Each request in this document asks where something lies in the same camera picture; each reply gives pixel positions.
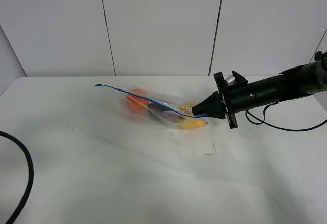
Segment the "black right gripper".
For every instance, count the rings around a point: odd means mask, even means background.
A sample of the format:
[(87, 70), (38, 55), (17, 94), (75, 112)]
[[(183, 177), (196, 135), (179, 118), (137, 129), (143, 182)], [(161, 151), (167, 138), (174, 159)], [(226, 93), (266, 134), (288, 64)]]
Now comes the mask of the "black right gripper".
[(237, 128), (236, 113), (245, 111), (248, 108), (248, 81), (241, 74), (232, 71), (236, 82), (226, 86), (222, 72), (214, 74), (218, 92), (213, 92), (201, 103), (192, 107), (195, 116), (206, 115), (210, 118), (225, 119), (227, 116), (230, 129)]

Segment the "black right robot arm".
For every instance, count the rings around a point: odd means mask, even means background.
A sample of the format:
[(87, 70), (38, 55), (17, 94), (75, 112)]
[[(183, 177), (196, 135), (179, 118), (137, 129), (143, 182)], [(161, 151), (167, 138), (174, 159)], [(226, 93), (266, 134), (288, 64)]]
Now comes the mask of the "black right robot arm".
[(192, 113), (227, 119), (231, 129), (237, 128), (235, 114), (264, 106), (268, 108), (280, 102), (307, 97), (326, 91), (326, 53), (315, 53), (314, 62), (285, 70), (277, 76), (249, 83), (241, 74), (233, 71), (225, 78), (222, 72), (214, 74), (217, 91), (195, 105)]

